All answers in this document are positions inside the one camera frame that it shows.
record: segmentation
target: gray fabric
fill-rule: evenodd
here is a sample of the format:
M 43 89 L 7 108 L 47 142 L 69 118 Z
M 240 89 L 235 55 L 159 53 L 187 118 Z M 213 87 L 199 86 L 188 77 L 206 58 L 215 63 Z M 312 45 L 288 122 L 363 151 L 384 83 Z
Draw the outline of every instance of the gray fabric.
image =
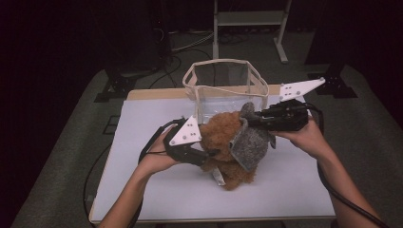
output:
M 239 133 L 230 142 L 231 154 L 237 162 L 246 170 L 251 171 L 258 166 L 258 163 L 267 153 L 268 142 L 276 144 L 276 138 L 269 136 L 267 130 L 257 127 L 249 127 L 245 118 L 255 115 L 253 103 L 246 103 L 240 111 L 242 127 Z

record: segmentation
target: table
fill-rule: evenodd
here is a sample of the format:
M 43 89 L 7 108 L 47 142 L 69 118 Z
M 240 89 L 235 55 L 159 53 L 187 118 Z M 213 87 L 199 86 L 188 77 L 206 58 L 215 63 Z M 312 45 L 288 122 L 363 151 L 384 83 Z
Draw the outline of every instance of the table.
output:
M 287 24 L 292 0 L 287 0 L 284 10 L 272 11 L 218 11 L 218 0 L 214 0 L 214 38 L 213 59 L 219 58 L 219 27 L 223 26 L 264 26 L 280 25 L 278 37 L 274 38 L 279 59 L 283 64 L 288 63 L 282 36 Z
M 269 103 L 278 101 L 278 85 L 270 85 Z M 99 222 L 133 172 L 140 151 L 157 128 L 194 104 L 183 88 L 133 90 L 122 108 L 89 219 Z M 259 163 L 255 181 L 234 191 L 217 186 L 211 174 L 196 165 L 180 164 L 154 175 L 144 194 L 139 222 L 212 222 L 299 218 L 333 218 L 327 190 L 317 176 L 316 161 L 278 138 Z

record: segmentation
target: white board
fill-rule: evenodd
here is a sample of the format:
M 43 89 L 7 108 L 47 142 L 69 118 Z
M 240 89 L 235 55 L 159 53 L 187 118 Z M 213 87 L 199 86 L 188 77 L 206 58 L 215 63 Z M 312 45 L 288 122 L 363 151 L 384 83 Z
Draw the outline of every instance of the white board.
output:
M 278 101 L 271 96 L 269 104 Z M 101 178 L 90 220 L 102 220 L 137 166 L 159 126 L 193 114 L 188 99 L 126 101 Z M 334 216 L 316 161 L 278 138 L 260 161 L 255 181 L 234 191 L 217 186 L 196 165 L 178 164 L 154 175 L 145 190 L 141 220 L 274 219 Z

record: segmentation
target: person's right hand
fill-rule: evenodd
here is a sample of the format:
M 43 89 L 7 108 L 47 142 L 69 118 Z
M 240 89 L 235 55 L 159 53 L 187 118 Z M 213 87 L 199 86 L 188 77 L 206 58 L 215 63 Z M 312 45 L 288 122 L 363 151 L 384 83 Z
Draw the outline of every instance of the person's right hand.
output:
M 324 139 L 314 118 L 311 116 L 308 123 L 299 131 L 270 131 L 270 133 L 290 140 L 293 145 L 317 160 L 327 157 L 328 153 L 333 153 L 332 148 Z

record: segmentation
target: teddy bear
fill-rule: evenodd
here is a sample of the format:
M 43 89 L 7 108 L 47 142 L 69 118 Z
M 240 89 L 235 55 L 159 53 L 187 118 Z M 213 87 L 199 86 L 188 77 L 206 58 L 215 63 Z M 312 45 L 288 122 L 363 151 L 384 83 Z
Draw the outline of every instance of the teddy bear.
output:
M 254 113 L 253 103 L 246 103 L 241 111 L 218 113 L 200 126 L 202 149 L 215 152 L 201 170 L 218 169 L 226 190 L 234 190 L 243 182 L 251 183 L 268 143 L 273 145 L 275 138 L 267 130 L 248 126 L 247 119 L 256 118 Z

